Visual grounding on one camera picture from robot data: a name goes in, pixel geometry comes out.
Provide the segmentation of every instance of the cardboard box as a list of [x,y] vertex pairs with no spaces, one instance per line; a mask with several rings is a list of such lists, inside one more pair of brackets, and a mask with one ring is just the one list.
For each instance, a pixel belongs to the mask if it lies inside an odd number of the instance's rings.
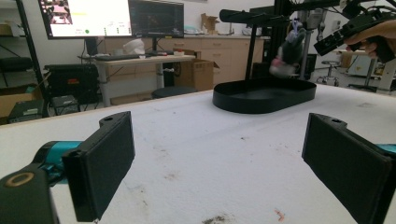
[[[199,52],[183,49],[186,55],[200,55]],[[202,59],[175,63],[175,86],[193,87],[198,91],[213,90],[213,69],[215,62]]]
[[216,30],[216,23],[219,23],[219,21],[217,21],[217,17],[206,16],[206,13],[201,14],[201,26],[206,28],[209,35],[219,34]]
[[[28,88],[35,89],[32,92],[26,93]],[[0,89],[0,124],[7,123],[7,117],[17,102],[39,100],[42,98],[41,90],[36,84]]]

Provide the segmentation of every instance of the office chair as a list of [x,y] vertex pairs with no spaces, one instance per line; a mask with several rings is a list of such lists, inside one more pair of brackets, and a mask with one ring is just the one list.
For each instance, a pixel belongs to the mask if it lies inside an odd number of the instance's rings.
[[329,72],[327,74],[326,77],[318,77],[317,82],[319,82],[321,80],[321,83],[323,84],[327,84],[327,81],[329,80],[334,80],[334,86],[337,87],[340,85],[340,82],[338,81],[338,77],[332,77],[332,69],[333,68],[337,68],[338,66],[340,66],[340,62],[337,61],[323,61],[323,64],[327,64],[329,65]]

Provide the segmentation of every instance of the drawer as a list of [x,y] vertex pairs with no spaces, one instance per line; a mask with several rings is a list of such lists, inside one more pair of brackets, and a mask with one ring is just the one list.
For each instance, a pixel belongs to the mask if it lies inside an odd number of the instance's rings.
[[162,39],[158,42],[158,49],[192,49],[199,51],[201,49],[201,39],[176,38]]
[[202,51],[201,58],[215,62],[220,68],[231,65],[230,49],[206,49]]
[[230,39],[202,39],[202,49],[231,49],[232,45]]

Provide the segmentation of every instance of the keyboard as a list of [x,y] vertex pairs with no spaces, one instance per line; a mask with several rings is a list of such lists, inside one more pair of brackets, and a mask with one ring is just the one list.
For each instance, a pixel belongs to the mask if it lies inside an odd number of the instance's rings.
[[146,58],[152,57],[152,55],[149,54],[123,54],[123,55],[97,56],[94,57],[94,59],[97,61],[111,62],[111,61],[139,59],[140,56],[146,56]]

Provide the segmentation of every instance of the chair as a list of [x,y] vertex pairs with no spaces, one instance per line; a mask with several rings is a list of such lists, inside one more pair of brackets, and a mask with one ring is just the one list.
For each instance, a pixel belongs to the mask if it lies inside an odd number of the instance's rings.
[[159,99],[159,98],[165,98],[165,97],[169,97],[169,96],[176,96],[176,95],[182,95],[182,94],[193,93],[193,92],[197,92],[197,90],[192,87],[170,86],[170,87],[164,87],[164,88],[160,88],[156,91],[153,91],[151,93],[151,97],[153,99]]
[[27,69],[33,67],[32,60],[27,57],[11,57],[0,59],[0,71],[3,79],[8,87],[6,73],[9,72],[26,72]]
[[318,77],[317,82],[321,80],[321,83],[327,84],[327,81],[329,80],[334,80],[334,86],[337,87],[340,85],[340,82],[338,81],[338,77],[332,77],[332,69],[337,68],[340,65],[340,62],[337,61],[323,61],[323,64],[329,65],[329,72],[326,77]]

